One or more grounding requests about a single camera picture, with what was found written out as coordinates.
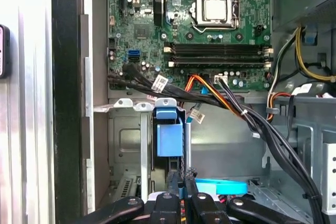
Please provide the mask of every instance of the black cable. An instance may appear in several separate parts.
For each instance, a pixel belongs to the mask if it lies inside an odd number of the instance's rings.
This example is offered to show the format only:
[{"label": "black cable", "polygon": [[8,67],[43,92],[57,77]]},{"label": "black cable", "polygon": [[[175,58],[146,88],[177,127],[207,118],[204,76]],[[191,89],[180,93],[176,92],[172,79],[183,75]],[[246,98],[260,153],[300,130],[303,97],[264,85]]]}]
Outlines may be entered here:
[{"label": "black cable", "polygon": [[288,111],[287,111],[287,130],[288,134],[286,137],[286,140],[288,141],[290,138],[290,132],[293,127],[293,121],[294,121],[294,113],[295,113],[295,106],[294,106],[294,99],[295,95],[291,95],[288,101]]}]

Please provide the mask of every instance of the black side panel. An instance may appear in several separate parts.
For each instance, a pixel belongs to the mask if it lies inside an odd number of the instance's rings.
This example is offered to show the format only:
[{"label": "black side panel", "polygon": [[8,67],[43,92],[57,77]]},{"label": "black side panel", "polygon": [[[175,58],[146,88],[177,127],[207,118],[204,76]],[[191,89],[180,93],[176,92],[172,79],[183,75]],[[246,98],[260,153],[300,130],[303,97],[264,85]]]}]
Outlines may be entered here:
[{"label": "black side panel", "polygon": [[56,223],[81,207],[80,0],[52,0]]}]

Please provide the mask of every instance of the cable tie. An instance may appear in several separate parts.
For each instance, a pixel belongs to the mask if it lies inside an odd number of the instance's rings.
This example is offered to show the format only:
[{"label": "cable tie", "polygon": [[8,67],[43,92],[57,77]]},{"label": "cable tie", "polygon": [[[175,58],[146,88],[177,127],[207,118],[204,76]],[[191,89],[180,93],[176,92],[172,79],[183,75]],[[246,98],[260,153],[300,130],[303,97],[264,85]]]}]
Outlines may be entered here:
[{"label": "cable tie", "polygon": [[247,110],[244,110],[240,115],[245,115],[245,114],[247,114]]},{"label": "cable tie", "polygon": [[320,195],[313,195],[313,196],[311,196],[311,195],[308,195],[308,194],[303,194],[302,197],[304,199],[319,199]]}]

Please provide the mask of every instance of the ventilation holes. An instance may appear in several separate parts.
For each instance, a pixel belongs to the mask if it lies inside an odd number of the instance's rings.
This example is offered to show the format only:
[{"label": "ventilation holes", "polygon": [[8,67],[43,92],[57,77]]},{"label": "ventilation holes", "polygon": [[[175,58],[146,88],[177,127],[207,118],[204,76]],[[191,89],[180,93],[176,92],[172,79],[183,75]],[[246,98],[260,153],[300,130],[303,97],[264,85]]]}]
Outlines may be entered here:
[{"label": "ventilation holes", "polygon": [[131,185],[131,181],[130,180],[126,180],[120,198],[124,198],[124,197],[127,196],[127,192],[129,191],[130,185]]}]

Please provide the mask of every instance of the chipset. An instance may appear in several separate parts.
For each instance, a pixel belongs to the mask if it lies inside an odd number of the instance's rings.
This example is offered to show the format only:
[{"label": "chipset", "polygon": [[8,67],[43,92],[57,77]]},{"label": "chipset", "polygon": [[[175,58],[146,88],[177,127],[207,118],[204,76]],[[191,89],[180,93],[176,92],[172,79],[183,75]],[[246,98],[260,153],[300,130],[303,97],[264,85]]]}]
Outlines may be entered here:
[{"label": "chipset", "polygon": [[147,39],[150,36],[149,24],[134,24],[135,39]]}]

